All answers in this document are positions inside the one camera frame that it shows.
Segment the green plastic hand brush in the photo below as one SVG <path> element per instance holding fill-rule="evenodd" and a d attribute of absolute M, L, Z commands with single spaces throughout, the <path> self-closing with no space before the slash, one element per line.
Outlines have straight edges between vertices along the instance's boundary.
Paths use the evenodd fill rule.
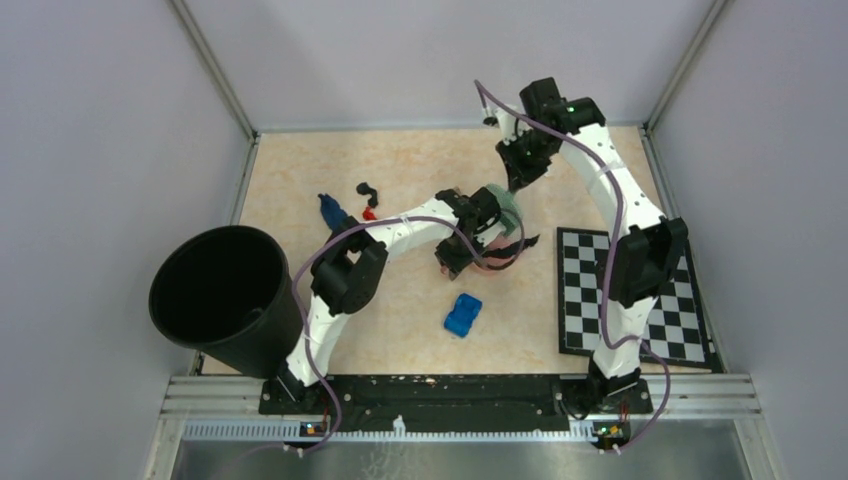
<path fill-rule="evenodd" d="M 523 215 L 515 194 L 494 183 L 486 184 L 485 188 L 495 197 L 500 207 L 501 214 L 498 223 L 504 227 L 503 235 L 509 237 L 516 231 L 520 231 L 523 224 Z"/>

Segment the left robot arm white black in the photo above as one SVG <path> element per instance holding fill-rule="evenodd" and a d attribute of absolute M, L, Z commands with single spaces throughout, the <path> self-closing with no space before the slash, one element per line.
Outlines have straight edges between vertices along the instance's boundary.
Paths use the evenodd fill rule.
<path fill-rule="evenodd" d="M 385 219 L 359 222 L 345 218 L 331 237 L 296 273 L 310 273 L 309 306 L 301 306 L 300 339 L 273 380 L 283 401 L 297 413 L 319 404 L 323 380 L 337 340 L 348 319 L 377 293 L 384 269 L 400 255 L 428 243 L 450 279 L 470 265 L 492 271 L 490 246 L 523 231 L 520 209 L 497 185 L 467 196 L 442 190 L 411 210 Z"/>

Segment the pink plastic dustpan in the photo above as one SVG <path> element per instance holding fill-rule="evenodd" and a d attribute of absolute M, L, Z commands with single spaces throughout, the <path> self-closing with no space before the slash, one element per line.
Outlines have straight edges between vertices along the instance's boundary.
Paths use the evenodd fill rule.
<path fill-rule="evenodd" d="M 440 242 L 435 251 L 441 272 L 450 280 L 471 268 L 478 273 L 493 274 L 509 268 L 518 257 L 538 242 L 539 236 L 510 240 L 498 235 L 486 247 L 471 240 L 466 242 L 457 236 Z"/>

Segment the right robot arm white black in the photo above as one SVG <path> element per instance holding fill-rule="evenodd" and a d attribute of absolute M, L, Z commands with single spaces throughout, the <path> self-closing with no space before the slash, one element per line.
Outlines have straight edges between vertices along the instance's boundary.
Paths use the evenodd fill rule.
<path fill-rule="evenodd" d="M 566 99 L 553 78 L 522 89 L 519 107 L 487 92 L 480 95 L 492 101 L 486 114 L 501 131 L 496 150 L 509 189 L 529 186 L 560 154 L 584 183 L 608 228 L 608 253 L 599 264 L 601 339 L 589 363 L 586 397 L 594 409 L 612 412 L 639 381 L 644 330 L 684 253 L 688 227 L 680 218 L 669 218 L 645 194 L 593 99 Z"/>

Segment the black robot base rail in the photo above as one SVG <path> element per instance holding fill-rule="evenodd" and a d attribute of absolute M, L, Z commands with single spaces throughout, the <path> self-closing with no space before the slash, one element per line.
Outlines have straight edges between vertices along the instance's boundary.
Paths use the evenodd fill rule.
<path fill-rule="evenodd" d="M 654 410 L 646 381 L 594 396 L 582 375 L 338 375 L 293 399 L 276 380 L 262 386 L 262 415 L 306 415 L 326 427 L 342 413 L 340 433 L 517 433 L 567 430 L 578 420 L 622 420 Z"/>

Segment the black paper scrap long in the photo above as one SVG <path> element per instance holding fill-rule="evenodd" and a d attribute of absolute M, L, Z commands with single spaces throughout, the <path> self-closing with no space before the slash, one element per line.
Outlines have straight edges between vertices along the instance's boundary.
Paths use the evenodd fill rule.
<path fill-rule="evenodd" d="M 513 259 L 524 250 L 534 247 L 538 241 L 539 235 L 526 237 L 523 240 L 511 240 L 503 235 L 498 235 L 496 239 L 486 247 L 482 257 L 488 263 L 504 263 Z"/>

